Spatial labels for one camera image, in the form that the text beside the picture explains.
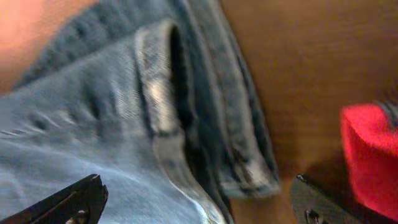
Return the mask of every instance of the denim fabric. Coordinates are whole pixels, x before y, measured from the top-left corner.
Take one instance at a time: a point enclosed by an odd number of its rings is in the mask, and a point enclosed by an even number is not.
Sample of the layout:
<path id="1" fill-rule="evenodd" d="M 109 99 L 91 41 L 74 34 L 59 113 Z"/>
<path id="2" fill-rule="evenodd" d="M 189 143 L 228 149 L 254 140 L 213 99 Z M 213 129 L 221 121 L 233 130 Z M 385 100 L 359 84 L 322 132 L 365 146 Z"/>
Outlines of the denim fabric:
<path id="1" fill-rule="evenodd" d="M 278 190 L 254 85 L 212 0 L 94 5 L 0 110 L 0 218 L 92 173 L 109 190 L 103 223 L 232 223 L 225 197 Z"/>

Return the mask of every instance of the red object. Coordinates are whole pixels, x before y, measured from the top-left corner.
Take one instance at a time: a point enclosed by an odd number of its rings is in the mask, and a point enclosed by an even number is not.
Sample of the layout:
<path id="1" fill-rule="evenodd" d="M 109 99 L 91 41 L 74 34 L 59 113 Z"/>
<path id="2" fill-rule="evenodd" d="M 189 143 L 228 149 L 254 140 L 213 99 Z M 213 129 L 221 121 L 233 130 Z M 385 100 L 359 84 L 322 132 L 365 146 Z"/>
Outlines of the red object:
<path id="1" fill-rule="evenodd" d="M 398 221 L 398 130 L 377 105 L 341 112 L 351 187 L 359 203 Z"/>

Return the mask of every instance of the folded denim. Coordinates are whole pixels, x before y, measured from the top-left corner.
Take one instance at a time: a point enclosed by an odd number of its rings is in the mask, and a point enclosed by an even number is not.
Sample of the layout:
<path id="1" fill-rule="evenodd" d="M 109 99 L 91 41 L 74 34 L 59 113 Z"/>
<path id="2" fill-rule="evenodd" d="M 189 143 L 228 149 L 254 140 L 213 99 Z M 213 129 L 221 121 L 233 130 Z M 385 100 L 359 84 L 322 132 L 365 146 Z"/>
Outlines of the folded denim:
<path id="1" fill-rule="evenodd" d="M 92 173 L 109 190 L 103 223 L 232 223 L 226 197 L 279 188 L 254 85 L 213 0 L 94 5 L 0 110 L 0 218 Z"/>

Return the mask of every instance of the jeans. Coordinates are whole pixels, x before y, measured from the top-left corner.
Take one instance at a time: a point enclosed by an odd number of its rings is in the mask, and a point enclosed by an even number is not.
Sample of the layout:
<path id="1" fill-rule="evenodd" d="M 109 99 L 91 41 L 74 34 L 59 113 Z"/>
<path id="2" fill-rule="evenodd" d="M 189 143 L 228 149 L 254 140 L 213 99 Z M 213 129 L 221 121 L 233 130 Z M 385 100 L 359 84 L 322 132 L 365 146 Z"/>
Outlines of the jeans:
<path id="1" fill-rule="evenodd" d="M 248 68 L 215 0 L 102 1 L 0 99 L 0 219 L 93 173 L 100 223 L 233 223 L 279 180 Z"/>

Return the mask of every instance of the brown wooden table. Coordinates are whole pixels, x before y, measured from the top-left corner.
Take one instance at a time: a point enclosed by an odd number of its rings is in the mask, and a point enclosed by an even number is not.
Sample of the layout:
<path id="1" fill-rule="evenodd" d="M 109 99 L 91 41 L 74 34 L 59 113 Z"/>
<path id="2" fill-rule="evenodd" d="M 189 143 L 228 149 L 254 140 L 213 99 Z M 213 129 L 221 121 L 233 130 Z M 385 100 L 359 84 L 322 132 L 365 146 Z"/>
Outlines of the brown wooden table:
<path id="1" fill-rule="evenodd" d="M 92 1 L 0 0 L 0 27 L 7 27 L 0 31 L 0 90 L 9 90 L 56 29 Z M 21 10 L 19 2 L 29 8 L 19 15 L 23 34 L 13 40 L 3 12 Z M 398 3 L 221 2 L 252 71 L 282 179 L 278 196 L 234 201 L 236 223 L 295 223 L 288 191 L 296 174 L 310 170 L 331 188 L 346 186 L 340 109 L 397 88 Z M 32 11 L 35 4 L 41 9 Z"/>

